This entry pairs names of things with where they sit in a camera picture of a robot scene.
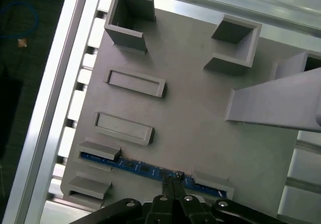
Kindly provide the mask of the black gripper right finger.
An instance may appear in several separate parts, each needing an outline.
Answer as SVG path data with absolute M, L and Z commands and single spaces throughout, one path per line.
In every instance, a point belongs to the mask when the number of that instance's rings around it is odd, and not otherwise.
M 229 199 L 218 199 L 211 205 L 186 194 L 184 178 L 175 176 L 175 198 L 189 223 L 284 223 Z

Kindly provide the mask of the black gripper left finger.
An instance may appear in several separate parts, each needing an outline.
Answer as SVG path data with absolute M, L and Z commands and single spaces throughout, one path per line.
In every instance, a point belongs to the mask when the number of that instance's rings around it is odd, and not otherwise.
M 162 194 L 145 204 L 125 198 L 97 210 L 75 223 L 171 223 L 174 204 L 174 179 L 169 176 L 162 183 Z

